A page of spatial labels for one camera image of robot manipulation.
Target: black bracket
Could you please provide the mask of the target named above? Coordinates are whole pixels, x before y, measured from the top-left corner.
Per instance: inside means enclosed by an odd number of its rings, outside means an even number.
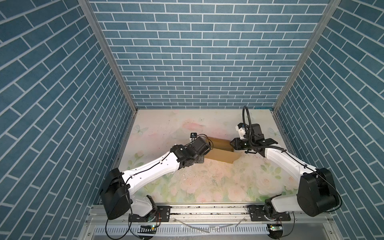
[[[170,206],[157,206],[157,212],[160,213],[162,222],[169,222]],[[129,221],[130,222],[156,222],[156,217],[154,217],[151,220],[148,220],[146,216],[141,217],[137,214],[133,214],[133,216],[129,215]]]
[[[255,205],[255,204],[248,205],[247,210],[250,214],[252,222],[260,222],[260,221],[276,222],[278,218],[282,222],[291,220],[290,215],[288,213],[285,213],[285,212],[275,214],[274,219],[267,218],[265,216],[265,212],[264,212],[264,205],[261,205],[261,204],[260,205]]]

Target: brown cardboard box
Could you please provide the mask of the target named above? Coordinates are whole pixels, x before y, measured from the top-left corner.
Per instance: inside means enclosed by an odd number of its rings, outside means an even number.
[[[233,163],[240,158],[240,153],[234,152],[229,140],[214,137],[209,137],[209,139],[214,143],[214,148],[204,156],[205,159]]]

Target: floral tabletop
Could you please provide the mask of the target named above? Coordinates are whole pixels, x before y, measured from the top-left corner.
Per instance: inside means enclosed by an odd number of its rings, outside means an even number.
[[[269,110],[250,109],[252,123],[259,123],[265,138],[285,147]],[[139,167],[174,144],[189,142],[191,132],[232,140],[242,122],[240,109],[139,110],[124,150],[120,171]],[[233,164],[205,159],[166,174],[136,194],[151,195],[155,202],[247,202],[264,201],[278,194],[296,194],[298,184],[270,160],[245,154]]]

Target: enclosure wall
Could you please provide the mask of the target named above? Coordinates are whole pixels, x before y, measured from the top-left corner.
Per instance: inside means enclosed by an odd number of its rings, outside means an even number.
[[[97,1],[139,108],[271,108],[329,0]]]
[[[297,155],[333,172],[345,239],[383,239],[383,11],[342,0],[277,111]]]
[[[0,2],[0,239],[79,236],[131,110],[77,0]]]

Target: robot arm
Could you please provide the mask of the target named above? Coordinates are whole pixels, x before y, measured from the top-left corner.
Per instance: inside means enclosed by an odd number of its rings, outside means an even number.
[[[202,137],[198,137],[186,146],[173,146],[163,156],[141,167],[123,172],[120,172],[117,168],[111,170],[100,188],[100,197],[108,219],[112,220],[120,217],[131,207],[135,210],[135,214],[151,218],[157,210],[152,198],[147,196],[140,199],[134,197],[133,194],[147,183],[164,174],[183,167],[189,167],[194,163],[203,163],[204,155],[210,150],[209,143]]]
[[[299,184],[297,195],[280,195],[265,201],[268,218],[274,219],[274,215],[282,212],[304,212],[314,217],[339,205],[340,199],[328,169],[317,169],[281,148],[273,139],[264,139],[258,124],[239,123],[236,130],[240,137],[231,141],[236,150],[261,154],[278,164]]]
[[[129,184],[129,194],[133,195],[147,183],[152,182],[164,174],[178,170],[179,166],[180,163],[177,161],[175,153],[167,152],[158,159],[144,164],[141,167],[124,171],[122,179]]]
[[[272,144],[271,146],[281,147],[278,144]],[[280,150],[273,148],[265,149],[265,157],[284,169],[298,184],[300,183],[300,178],[304,173],[311,173],[313,171],[310,169],[316,169],[315,166],[307,164],[301,159],[295,157],[293,154],[289,156],[285,152],[281,152]]]

